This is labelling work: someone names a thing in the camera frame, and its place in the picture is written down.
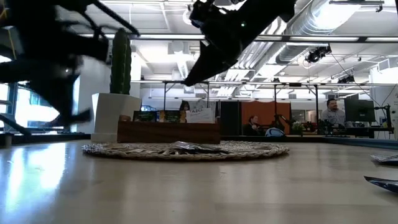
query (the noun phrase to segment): cactus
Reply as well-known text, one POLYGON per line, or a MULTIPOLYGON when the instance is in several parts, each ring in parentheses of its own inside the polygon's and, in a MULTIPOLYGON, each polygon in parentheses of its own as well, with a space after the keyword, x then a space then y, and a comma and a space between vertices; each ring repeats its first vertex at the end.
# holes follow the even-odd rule
POLYGON ((111 93, 130 95, 131 46, 124 29, 120 28, 113 39, 111 93))

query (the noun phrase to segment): desk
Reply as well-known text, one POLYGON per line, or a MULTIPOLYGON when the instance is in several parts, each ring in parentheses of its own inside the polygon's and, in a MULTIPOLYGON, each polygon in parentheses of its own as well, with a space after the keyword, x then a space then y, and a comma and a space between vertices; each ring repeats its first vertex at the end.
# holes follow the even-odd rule
POLYGON ((141 162, 85 156, 89 143, 0 151, 0 201, 12 206, 0 223, 398 223, 396 195, 363 178, 398 177, 370 161, 385 149, 283 143, 277 159, 141 162))
POLYGON ((347 128, 346 133, 355 136, 367 136, 374 138, 375 131, 394 131, 394 128, 365 127, 365 128, 347 128))

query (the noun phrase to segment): potted plant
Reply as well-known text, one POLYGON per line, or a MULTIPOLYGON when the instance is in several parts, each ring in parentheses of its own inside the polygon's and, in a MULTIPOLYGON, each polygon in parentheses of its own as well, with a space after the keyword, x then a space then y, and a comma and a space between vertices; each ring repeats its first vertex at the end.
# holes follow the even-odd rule
POLYGON ((304 125, 300 122, 295 122, 292 126, 292 134, 303 135, 304 125))
POLYGON ((127 32, 119 29, 112 46, 109 93, 92 96, 94 109, 94 142, 116 142, 119 117, 133 117, 141 109, 141 99, 130 96, 131 46, 127 32))

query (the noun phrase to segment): woven round mat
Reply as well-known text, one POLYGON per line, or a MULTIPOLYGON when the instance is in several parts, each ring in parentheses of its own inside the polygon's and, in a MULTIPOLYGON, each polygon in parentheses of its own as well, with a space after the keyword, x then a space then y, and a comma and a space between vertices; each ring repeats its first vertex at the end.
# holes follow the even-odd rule
POLYGON ((223 161, 265 159, 286 154, 287 146, 263 142, 222 141, 219 151, 203 152, 179 149, 173 144, 132 143, 132 144, 88 144, 83 152, 92 156, 113 157, 134 160, 172 160, 172 161, 223 161))

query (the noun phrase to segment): white planter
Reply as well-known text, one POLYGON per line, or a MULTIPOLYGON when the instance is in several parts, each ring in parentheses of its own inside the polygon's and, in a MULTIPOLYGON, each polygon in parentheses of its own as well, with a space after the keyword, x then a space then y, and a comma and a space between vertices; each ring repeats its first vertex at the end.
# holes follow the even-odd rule
POLYGON ((120 115, 130 116, 141 109, 141 99, 122 94, 97 93, 92 96, 94 110, 93 142, 116 142, 120 115))

